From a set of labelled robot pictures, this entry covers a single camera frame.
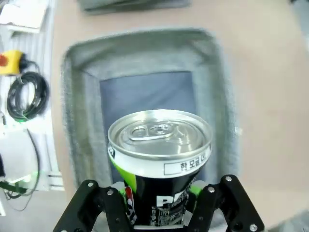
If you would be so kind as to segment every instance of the can lid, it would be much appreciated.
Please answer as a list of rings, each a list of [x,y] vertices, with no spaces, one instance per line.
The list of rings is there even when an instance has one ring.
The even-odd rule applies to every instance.
[[[176,110],[152,110],[127,115],[108,132],[116,149],[146,159],[190,157],[211,141],[209,125],[200,117]]]

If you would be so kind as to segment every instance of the pull tab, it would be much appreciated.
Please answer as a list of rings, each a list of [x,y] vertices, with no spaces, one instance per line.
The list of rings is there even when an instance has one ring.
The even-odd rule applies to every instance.
[[[133,141],[164,139],[171,137],[175,128],[175,124],[167,123],[137,126],[129,133],[129,139]]]

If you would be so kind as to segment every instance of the coiled cable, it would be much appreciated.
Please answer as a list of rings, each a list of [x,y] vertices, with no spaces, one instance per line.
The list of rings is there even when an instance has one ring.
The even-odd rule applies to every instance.
[[[26,108],[22,106],[21,91],[24,85],[34,85],[34,97]],[[10,87],[7,98],[7,110],[9,115],[17,122],[25,122],[33,119],[45,108],[49,96],[48,85],[37,72],[26,72],[17,78]]]

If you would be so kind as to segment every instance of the can rim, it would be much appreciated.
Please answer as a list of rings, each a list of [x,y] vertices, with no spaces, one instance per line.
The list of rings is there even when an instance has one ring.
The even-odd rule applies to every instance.
[[[189,151],[189,152],[184,152],[184,153],[180,153],[180,154],[175,154],[175,155],[170,155],[170,154],[166,154],[166,155],[156,155],[156,154],[144,154],[144,153],[140,153],[140,152],[134,152],[134,151],[128,151],[124,148],[122,148],[121,146],[117,145],[113,139],[111,138],[111,132],[113,130],[113,128],[119,124],[119,122],[123,121],[123,120],[126,120],[128,118],[131,118],[131,117],[134,117],[134,116],[137,116],[138,114],[141,114],[141,113],[149,113],[149,112],[153,112],[153,111],[156,111],[156,113],[177,113],[177,114],[181,114],[181,115],[185,115],[185,116],[188,116],[188,117],[191,117],[193,119],[196,119],[199,123],[201,123],[203,125],[204,128],[201,128],[199,127],[198,125],[195,124],[195,126],[198,126],[198,128],[201,130],[201,129],[206,129],[207,131],[207,135],[205,135],[205,138],[208,139],[208,141],[201,147],[197,148],[196,150],[194,151]],[[112,147],[116,150],[118,150],[119,152],[122,152],[128,156],[132,156],[132,157],[136,157],[136,158],[140,158],[140,159],[146,159],[146,160],[178,160],[178,159],[183,159],[183,158],[189,158],[189,157],[192,157],[192,156],[195,156],[196,154],[198,153],[201,153],[203,152],[203,150],[206,150],[207,147],[210,146],[211,142],[212,142],[212,138],[213,138],[213,133],[212,133],[212,130],[211,130],[211,127],[210,125],[205,121],[203,120],[201,117],[195,115],[195,114],[192,114],[192,113],[189,113],[189,112],[185,112],[185,111],[180,111],[180,110],[163,110],[163,109],[160,109],[160,110],[147,110],[147,111],[139,111],[139,112],[135,112],[135,113],[132,113],[132,114],[129,114],[129,115],[126,115],[124,117],[121,117],[119,119],[117,119],[116,121],[114,121],[110,128],[108,129],[108,133],[107,133],[107,137],[108,137],[108,140],[109,142],[111,143]]]

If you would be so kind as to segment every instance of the green stripe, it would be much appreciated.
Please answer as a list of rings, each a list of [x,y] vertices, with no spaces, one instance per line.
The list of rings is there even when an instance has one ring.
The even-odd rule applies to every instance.
[[[136,193],[136,176],[132,173],[128,173],[127,171],[120,168],[113,159],[111,159],[114,167],[117,169],[122,178],[126,181],[126,183],[131,187],[132,191]]]
[[[194,186],[192,185],[190,188],[190,192],[193,193],[194,195],[196,195],[196,197],[199,196],[199,193],[202,191],[202,189],[198,186]]]
[[[126,190],[124,188],[122,188],[121,190],[118,190],[118,192],[120,193],[120,195],[122,196],[122,198],[124,199],[124,203],[127,209],[127,203],[126,203]]]

